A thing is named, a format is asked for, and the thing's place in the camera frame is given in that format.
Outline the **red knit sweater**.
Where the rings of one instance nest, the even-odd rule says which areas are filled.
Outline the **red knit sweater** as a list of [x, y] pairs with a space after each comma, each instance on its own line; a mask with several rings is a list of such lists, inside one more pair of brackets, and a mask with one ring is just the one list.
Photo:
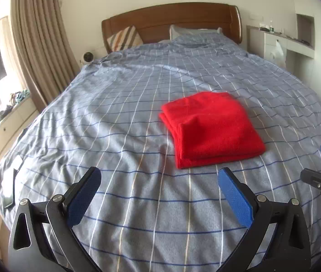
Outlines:
[[226, 92], [199, 92], [168, 102], [159, 117], [172, 135], [178, 169], [245, 160], [266, 151], [246, 110]]

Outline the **black smartphone on bed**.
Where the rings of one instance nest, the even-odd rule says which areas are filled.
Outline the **black smartphone on bed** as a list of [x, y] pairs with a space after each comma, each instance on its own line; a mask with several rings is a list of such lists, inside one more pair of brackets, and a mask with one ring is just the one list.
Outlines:
[[2, 194], [3, 194], [3, 207], [11, 208], [15, 203], [15, 176], [17, 170], [9, 168], [3, 174], [2, 180]]

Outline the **grey plaid bed duvet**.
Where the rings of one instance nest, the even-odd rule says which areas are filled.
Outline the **grey plaid bed duvet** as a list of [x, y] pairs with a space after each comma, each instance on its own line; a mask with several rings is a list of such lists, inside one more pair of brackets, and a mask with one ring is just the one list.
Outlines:
[[74, 231], [103, 271], [215, 271], [244, 234], [217, 183], [219, 165], [179, 170], [162, 105], [227, 92], [266, 145], [228, 167], [275, 202], [297, 198], [313, 257], [321, 253], [321, 195], [300, 180], [321, 172], [321, 98], [294, 75], [219, 34], [184, 35], [112, 53], [83, 67], [0, 162], [16, 157], [15, 201], [65, 193], [90, 168], [102, 182]]

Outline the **white plastic bag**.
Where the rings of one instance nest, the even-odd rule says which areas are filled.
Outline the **white plastic bag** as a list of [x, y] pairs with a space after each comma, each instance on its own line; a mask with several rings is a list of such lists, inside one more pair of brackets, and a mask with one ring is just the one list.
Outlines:
[[275, 48], [273, 48], [271, 54], [274, 64], [280, 68], [286, 69], [286, 50], [281, 46], [279, 40], [276, 41]]

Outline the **white bedside shelf unit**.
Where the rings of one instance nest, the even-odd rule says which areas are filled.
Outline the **white bedside shelf unit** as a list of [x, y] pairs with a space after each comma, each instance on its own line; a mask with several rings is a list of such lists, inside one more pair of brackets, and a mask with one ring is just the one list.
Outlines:
[[289, 36], [284, 29], [273, 30], [273, 23], [264, 24], [262, 16], [249, 15], [251, 25], [246, 26], [247, 50], [267, 61], [273, 62], [272, 54], [276, 41], [286, 50], [286, 70], [293, 73], [303, 64], [314, 60], [314, 18], [296, 14], [296, 37]]

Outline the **small clutter on windowsill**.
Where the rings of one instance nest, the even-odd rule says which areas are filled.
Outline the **small clutter on windowsill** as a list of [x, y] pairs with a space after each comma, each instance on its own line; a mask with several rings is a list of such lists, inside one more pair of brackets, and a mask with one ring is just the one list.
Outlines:
[[0, 121], [2, 121], [9, 113], [11, 113], [12, 109], [26, 99], [30, 95], [30, 91], [28, 89], [24, 89], [20, 92], [12, 93], [10, 95], [9, 103], [0, 110]]

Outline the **beige pleated curtain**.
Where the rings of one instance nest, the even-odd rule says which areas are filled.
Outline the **beige pleated curtain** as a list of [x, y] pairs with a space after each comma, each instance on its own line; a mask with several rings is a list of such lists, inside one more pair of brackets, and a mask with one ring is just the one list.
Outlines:
[[79, 73], [59, 0], [11, 0], [11, 20], [25, 83], [42, 112]]

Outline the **round black bedside speaker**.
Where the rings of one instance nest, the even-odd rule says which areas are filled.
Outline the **round black bedside speaker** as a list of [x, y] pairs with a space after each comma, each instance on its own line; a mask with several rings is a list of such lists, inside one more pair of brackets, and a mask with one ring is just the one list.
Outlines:
[[94, 61], [94, 55], [92, 52], [85, 52], [82, 56], [83, 64], [90, 64]]

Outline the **striped throw pillow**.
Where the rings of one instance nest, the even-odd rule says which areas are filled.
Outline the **striped throw pillow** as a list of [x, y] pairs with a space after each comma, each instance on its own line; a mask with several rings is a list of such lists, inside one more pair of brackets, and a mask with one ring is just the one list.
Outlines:
[[135, 26], [129, 26], [107, 39], [111, 52], [132, 49], [144, 44]]

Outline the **grey bed pillow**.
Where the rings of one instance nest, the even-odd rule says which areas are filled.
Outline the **grey bed pillow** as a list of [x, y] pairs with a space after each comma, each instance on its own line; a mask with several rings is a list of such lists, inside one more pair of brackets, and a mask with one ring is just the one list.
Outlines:
[[210, 34], [210, 33], [217, 33], [217, 34], [223, 33], [223, 30], [221, 27], [217, 29], [191, 29], [191, 28], [182, 28], [177, 25], [171, 25], [169, 31], [170, 31], [171, 41], [185, 34], [198, 35], [198, 34]]

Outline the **brown wooden headboard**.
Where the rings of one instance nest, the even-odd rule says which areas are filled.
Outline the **brown wooden headboard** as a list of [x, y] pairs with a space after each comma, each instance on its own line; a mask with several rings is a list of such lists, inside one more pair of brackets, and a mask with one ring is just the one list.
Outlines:
[[169, 38], [170, 25], [190, 29], [222, 28], [235, 43], [242, 42], [242, 21], [237, 6], [214, 2], [179, 2], [150, 6], [118, 14], [101, 23], [106, 52], [108, 38], [126, 27], [135, 26], [146, 44]]

